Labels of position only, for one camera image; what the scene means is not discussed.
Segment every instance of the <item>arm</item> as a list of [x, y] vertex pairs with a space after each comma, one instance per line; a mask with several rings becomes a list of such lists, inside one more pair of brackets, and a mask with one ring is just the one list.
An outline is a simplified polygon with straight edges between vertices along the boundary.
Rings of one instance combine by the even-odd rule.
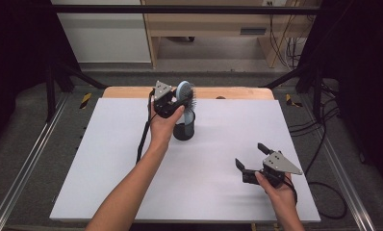
[[143, 157], [107, 196], [96, 211], [86, 230], [129, 230], [146, 191], [168, 149], [176, 121], [184, 107], [171, 117], [161, 118], [152, 112], [151, 142]]
[[281, 222], [284, 230], [305, 230], [296, 211], [293, 191], [286, 185], [275, 189], [267, 178], [258, 171], [255, 172], [255, 176], [269, 196], [276, 218]]

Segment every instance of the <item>black cup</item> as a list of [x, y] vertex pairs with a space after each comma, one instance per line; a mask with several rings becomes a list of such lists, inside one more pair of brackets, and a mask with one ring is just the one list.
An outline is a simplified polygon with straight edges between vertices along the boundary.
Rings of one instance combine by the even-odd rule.
[[188, 141], [194, 136], [195, 113], [192, 112], [192, 122], [188, 125], [178, 123], [174, 125], [173, 136], [179, 141]]

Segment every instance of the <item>white tabletop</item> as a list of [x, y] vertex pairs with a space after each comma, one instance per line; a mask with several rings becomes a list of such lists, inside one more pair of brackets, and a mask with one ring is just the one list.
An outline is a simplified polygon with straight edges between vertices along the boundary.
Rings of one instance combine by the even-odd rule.
[[[88, 221], [115, 185], [132, 169], [147, 120], [146, 99], [101, 98], [50, 215]], [[195, 134], [172, 138], [169, 150], [140, 206], [136, 222], [262, 222], [276, 217], [268, 196], [243, 183], [235, 166], [261, 169], [261, 142], [281, 150], [301, 168], [279, 102], [198, 99]], [[150, 141], [145, 142], [146, 150]], [[320, 217], [303, 175], [293, 175], [303, 222]]]

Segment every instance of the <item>black curtain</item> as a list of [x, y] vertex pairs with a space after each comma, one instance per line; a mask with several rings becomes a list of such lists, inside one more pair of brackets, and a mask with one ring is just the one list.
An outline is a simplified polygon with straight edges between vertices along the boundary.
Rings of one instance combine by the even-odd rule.
[[[28, 1], [0, 1], [0, 132], [9, 121], [15, 98], [22, 90], [45, 81], [52, 65], [62, 90], [72, 90], [69, 75], [56, 63], [80, 70], [55, 13], [33, 13]], [[36, 4], [51, 4], [49, 0]]]
[[[330, 26], [326, 18], [315, 22], [302, 62]], [[383, 177], [383, 0], [353, 1], [319, 57], [322, 78], [339, 82], [341, 113], [362, 156]]]

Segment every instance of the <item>white cabinet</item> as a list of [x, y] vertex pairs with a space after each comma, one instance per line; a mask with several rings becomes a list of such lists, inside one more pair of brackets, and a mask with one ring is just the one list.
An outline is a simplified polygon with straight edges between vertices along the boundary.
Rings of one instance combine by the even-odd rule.
[[[140, 5], [139, 0], [52, 0], [71, 5]], [[58, 13], [78, 63], [150, 63], [140, 13]]]

